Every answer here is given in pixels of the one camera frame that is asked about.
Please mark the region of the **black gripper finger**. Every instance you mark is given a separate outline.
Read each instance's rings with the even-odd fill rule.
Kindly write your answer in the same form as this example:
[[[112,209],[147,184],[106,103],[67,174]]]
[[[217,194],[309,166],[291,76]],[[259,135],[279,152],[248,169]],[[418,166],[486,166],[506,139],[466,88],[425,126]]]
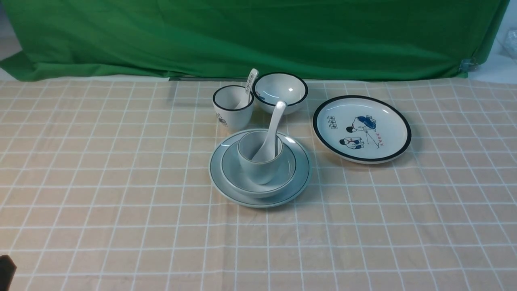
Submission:
[[[0,290],[9,291],[17,267],[9,255],[0,256]]]

